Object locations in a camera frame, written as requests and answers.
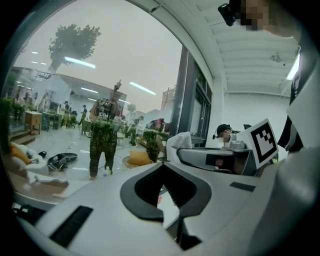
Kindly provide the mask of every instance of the plant pot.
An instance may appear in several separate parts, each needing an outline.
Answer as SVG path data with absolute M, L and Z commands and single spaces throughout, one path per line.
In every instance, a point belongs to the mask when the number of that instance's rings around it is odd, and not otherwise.
M 157 162 L 159 152 L 160 151 L 158 149 L 149 149 L 149 148 L 146 149 L 146 153 L 148 154 L 149 159 L 154 163 Z

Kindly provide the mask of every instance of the window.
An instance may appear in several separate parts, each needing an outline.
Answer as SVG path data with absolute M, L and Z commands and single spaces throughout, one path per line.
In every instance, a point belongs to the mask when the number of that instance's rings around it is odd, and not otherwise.
M 68 188 L 53 196 L 53 179 L 70 188 L 163 158 L 181 50 L 167 28 L 124 0 L 78 0 L 44 22 L 1 99 L 14 188 L 61 202 Z M 143 152 L 143 163 L 132 152 Z

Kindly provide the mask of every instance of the camouflage pants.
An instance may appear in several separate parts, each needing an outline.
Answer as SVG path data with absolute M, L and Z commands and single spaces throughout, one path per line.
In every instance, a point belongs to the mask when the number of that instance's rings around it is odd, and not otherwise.
M 91 134 L 90 140 L 90 176 L 95 177 L 98 174 L 98 165 L 101 153 L 104 152 L 105 165 L 112 173 L 114 165 L 114 156 L 117 146 L 117 132 L 114 130 L 105 131 L 95 127 Z

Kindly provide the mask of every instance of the tree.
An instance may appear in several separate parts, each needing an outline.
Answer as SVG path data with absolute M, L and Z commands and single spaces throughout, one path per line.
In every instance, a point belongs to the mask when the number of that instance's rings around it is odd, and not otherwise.
M 89 25 L 81 29 L 76 24 L 58 27 L 55 39 L 50 39 L 49 52 L 52 63 L 48 69 L 55 73 L 62 63 L 71 64 L 65 60 L 65 57 L 78 60 L 91 57 L 97 38 L 101 35 L 99 29 L 100 27 L 90 27 Z
M 126 107 L 126 110 L 128 110 L 129 113 L 130 113 L 130 119 L 129 119 L 129 121 L 131 121 L 132 113 L 135 112 L 136 109 L 137 109 L 137 106 L 136 106 L 136 104 L 133 104 L 133 103 L 129 104 L 129 105 Z

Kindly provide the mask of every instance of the table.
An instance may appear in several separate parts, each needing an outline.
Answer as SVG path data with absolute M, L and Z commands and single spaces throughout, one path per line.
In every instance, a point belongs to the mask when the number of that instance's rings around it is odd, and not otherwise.
M 35 111 L 26 111 L 25 112 L 25 119 L 24 119 L 24 129 L 27 130 L 27 125 L 30 126 L 30 135 L 32 135 L 34 126 L 39 126 L 39 134 L 41 130 L 41 119 L 42 114 Z

